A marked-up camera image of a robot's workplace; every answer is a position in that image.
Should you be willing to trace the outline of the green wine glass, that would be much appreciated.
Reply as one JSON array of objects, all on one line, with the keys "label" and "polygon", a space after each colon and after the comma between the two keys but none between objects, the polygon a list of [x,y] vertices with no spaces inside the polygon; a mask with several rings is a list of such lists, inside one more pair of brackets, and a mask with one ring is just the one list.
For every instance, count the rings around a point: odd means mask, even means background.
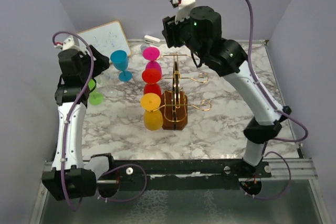
[{"label": "green wine glass", "polygon": [[104,96],[102,93],[97,91],[97,81],[92,78],[89,81],[88,87],[90,90],[88,102],[91,105],[100,105],[103,102]]}]

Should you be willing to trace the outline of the blue wine glass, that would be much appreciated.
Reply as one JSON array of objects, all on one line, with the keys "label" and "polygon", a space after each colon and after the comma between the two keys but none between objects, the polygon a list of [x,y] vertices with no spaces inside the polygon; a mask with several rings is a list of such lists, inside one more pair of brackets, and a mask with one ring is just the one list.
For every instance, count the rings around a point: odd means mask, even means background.
[{"label": "blue wine glass", "polygon": [[132,73],[127,70],[128,68],[128,55],[124,50],[116,50],[110,55],[110,60],[114,67],[120,71],[119,80],[128,82],[132,79]]}]

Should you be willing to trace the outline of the pink wine glass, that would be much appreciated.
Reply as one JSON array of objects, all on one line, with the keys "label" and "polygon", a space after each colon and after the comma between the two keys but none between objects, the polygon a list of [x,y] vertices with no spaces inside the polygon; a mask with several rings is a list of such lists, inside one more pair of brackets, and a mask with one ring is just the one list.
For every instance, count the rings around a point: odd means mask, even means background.
[{"label": "pink wine glass", "polygon": [[159,49],[157,49],[156,47],[147,47],[142,52],[143,58],[148,61],[145,69],[156,69],[160,73],[160,75],[162,76],[161,65],[157,62],[160,55],[161,55],[161,53],[160,53]]}]

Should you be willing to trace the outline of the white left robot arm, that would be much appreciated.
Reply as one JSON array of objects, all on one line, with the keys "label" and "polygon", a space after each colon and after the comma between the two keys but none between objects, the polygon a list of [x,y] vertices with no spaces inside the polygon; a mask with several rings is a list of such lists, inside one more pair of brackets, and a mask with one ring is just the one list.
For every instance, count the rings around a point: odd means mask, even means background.
[{"label": "white left robot arm", "polygon": [[116,166],[110,153],[91,156],[87,164],[82,158],[83,121],[88,107],[88,77],[98,76],[109,68],[108,57],[94,46],[91,53],[66,49],[58,54],[61,75],[55,92],[59,129],[57,149],[51,170],[43,172],[42,183],[57,200],[93,196],[97,180],[110,179]]}]

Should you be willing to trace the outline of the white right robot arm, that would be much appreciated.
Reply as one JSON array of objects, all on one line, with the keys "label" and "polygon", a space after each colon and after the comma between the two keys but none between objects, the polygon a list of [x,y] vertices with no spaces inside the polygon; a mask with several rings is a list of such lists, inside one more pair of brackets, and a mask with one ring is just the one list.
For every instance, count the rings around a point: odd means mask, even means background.
[{"label": "white right robot arm", "polygon": [[181,21],[166,17],[162,23],[169,48],[186,46],[199,57],[200,64],[229,82],[251,109],[253,118],[243,131],[247,144],[241,171],[246,177],[254,177],[260,171],[265,143],[278,136],[286,119],[278,111],[290,113],[291,108],[275,99],[267,101],[258,87],[262,82],[253,80],[245,50],[238,42],[222,37],[221,16],[212,8],[195,7]]}]

